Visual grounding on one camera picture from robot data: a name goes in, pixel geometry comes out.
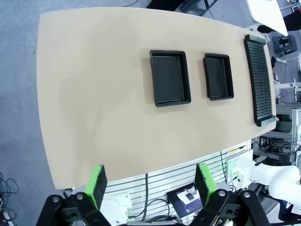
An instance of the bolt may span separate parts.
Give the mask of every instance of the bolt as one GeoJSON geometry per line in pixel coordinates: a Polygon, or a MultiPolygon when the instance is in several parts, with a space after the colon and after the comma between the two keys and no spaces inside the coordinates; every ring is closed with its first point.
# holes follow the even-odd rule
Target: bolt
{"type": "Polygon", "coordinates": [[[57,196],[53,197],[52,199],[53,202],[58,202],[59,201],[59,198],[57,196]]]}
{"type": "Polygon", "coordinates": [[[82,200],[83,199],[83,195],[82,194],[77,194],[76,198],[79,199],[79,200],[82,200]]]}
{"type": "Polygon", "coordinates": [[[250,198],[250,196],[251,196],[250,193],[248,193],[248,192],[245,192],[245,193],[244,193],[244,197],[245,197],[245,198],[250,198]]]}
{"type": "Polygon", "coordinates": [[[225,193],[224,191],[219,191],[219,192],[218,192],[218,195],[219,195],[219,196],[225,196],[226,193],[225,193]]]}

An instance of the gray stool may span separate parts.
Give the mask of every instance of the gray stool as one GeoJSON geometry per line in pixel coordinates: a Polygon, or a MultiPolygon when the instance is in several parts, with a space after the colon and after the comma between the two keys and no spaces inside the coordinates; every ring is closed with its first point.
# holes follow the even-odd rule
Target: gray stool
{"type": "Polygon", "coordinates": [[[281,56],[296,52],[298,50],[296,39],[289,34],[286,36],[276,36],[272,38],[273,49],[276,54],[281,56]]]}

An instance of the beige tabletop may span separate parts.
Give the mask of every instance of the beige tabletop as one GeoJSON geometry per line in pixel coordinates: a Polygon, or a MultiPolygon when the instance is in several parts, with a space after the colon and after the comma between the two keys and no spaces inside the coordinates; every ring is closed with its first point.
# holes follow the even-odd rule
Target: beige tabletop
{"type": "MultiPolygon", "coordinates": [[[[142,8],[42,14],[37,89],[55,187],[86,184],[98,164],[105,165],[109,181],[133,177],[223,150],[275,128],[276,123],[257,127],[253,120],[243,44],[248,33],[258,35],[203,17],[142,8]],[[155,106],[151,49],[185,51],[190,104],[155,106]],[[229,55],[233,99],[207,98],[205,53],[229,55]]],[[[267,46],[265,51],[269,59],[267,46]]]]}

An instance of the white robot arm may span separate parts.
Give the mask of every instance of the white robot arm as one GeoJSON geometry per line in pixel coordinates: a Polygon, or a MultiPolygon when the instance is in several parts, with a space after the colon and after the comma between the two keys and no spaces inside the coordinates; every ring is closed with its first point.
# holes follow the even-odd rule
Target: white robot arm
{"type": "Polygon", "coordinates": [[[239,158],[232,170],[232,183],[237,188],[250,183],[269,186],[269,194],[301,208],[301,185],[297,184],[300,172],[296,166],[268,166],[247,158],[239,158]]]}

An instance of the small black tray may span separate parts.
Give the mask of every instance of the small black tray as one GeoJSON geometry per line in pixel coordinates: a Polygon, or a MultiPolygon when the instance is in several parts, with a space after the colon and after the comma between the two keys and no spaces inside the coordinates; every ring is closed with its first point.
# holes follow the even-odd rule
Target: small black tray
{"type": "Polygon", "coordinates": [[[210,100],[233,98],[234,92],[229,56],[205,53],[204,68],[208,98],[210,100]]]}
{"type": "Polygon", "coordinates": [[[164,107],[190,103],[185,52],[151,50],[150,56],[155,105],[164,107]]]}

